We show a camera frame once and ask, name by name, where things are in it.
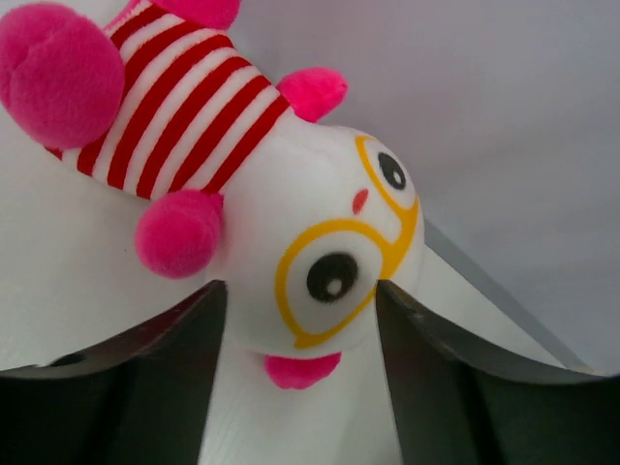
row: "striped fabric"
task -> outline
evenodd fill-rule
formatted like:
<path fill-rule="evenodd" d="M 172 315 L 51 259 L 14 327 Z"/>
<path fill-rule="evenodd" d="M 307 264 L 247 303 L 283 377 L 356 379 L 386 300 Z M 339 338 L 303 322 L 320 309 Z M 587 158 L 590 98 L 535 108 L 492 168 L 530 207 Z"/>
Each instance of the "striped fabric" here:
<path fill-rule="evenodd" d="M 126 69 L 116 120 L 82 149 L 50 151 L 112 187 L 219 192 L 289 108 L 226 35 L 148 1 L 107 32 Z"/>

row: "dark metal surface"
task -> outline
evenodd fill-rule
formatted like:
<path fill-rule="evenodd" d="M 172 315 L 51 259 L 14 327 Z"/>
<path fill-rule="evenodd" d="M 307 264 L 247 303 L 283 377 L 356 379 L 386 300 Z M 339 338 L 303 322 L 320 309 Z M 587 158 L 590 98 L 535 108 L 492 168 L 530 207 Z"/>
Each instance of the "dark metal surface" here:
<path fill-rule="evenodd" d="M 469 368 L 420 336 L 389 282 L 377 287 L 387 385 L 405 465 L 500 465 Z"/>
<path fill-rule="evenodd" d="M 0 373 L 0 463 L 195 465 L 225 319 L 214 282 L 51 366 Z"/>
<path fill-rule="evenodd" d="M 432 312 L 390 281 L 381 281 L 379 292 L 390 300 L 390 308 L 409 320 L 412 334 L 418 332 L 446 359 L 457 359 L 489 375 L 520 383 L 569 385 L 604 379 L 539 363 L 496 346 Z"/>
<path fill-rule="evenodd" d="M 620 377 L 517 356 L 388 281 L 377 314 L 405 465 L 620 463 Z"/>

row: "stuffed toy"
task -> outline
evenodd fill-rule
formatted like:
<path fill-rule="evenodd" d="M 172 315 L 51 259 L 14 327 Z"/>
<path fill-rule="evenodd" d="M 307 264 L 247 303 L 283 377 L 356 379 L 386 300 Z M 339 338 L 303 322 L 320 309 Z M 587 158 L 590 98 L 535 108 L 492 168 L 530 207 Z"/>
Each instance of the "stuffed toy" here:
<path fill-rule="evenodd" d="M 103 30 L 18 7 L 0 20 L 0 98 L 70 169 L 151 201 L 141 262 L 224 280 L 227 333 L 276 386 L 304 389 L 375 329 L 378 280 L 415 291 L 422 215 L 389 149 L 317 123 L 345 98 L 339 73 L 272 85 L 237 53 L 239 3 L 132 0 Z"/>

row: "toy head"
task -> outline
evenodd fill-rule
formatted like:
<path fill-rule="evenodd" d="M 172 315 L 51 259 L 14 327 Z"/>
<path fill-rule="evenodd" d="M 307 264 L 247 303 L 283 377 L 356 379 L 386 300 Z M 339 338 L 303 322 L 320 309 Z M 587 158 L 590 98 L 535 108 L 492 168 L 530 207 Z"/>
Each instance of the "toy head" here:
<path fill-rule="evenodd" d="M 379 141 L 285 118 L 227 187 L 209 268 L 227 282 L 237 340 L 323 357 L 372 328 L 377 280 L 415 289 L 422 217 L 409 174 Z"/>

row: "yellow glasses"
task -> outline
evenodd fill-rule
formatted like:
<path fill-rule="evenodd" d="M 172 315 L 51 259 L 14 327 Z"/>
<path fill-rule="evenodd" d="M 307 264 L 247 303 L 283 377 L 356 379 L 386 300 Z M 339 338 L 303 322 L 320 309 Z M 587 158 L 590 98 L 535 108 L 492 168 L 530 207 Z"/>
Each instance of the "yellow glasses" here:
<path fill-rule="evenodd" d="M 375 139 L 367 136 L 357 137 L 357 153 L 372 183 L 377 188 L 389 208 L 400 220 L 402 228 L 401 233 L 395 241 L 389 242 L 375 228 L 359 220 L 333 219 L 308 228 L 291 244 L 280 260 L 276 270 L 275 297 L 282 320 L 294 334 L 294 346 L 298 349 L 309 349 L 318 346 L 338 334 L 342 329 L 349 325 L 357 317 L 357 315 L 361 313 L 361 311 L 372 301 L 375 296 L 375 287 L 373 287 L 372 290 L 356 306 L 356 308 L 349 313 L 349 315 L 327 331 L 312 333 L 304 330 L 295 318 L 287 296 L 289 271 L 295 258 L 301 253 L 301 251 L 303 251 L 315 240 L 328 234 L 342 232 L 357 233 L 370 240 L 379 248 L 383 258 L 380 279 L 389 279 L 402 262 L 414 239 L 419 215 L 418 197 L 416 197 L 413 206 L 403 208 L 392 198 L 392 196 L 389 195 L 384 183 L 379 178 L 379 175 L 377 174 L 368 156 L 366 144 L 370 140 L 376 141 Z"/>

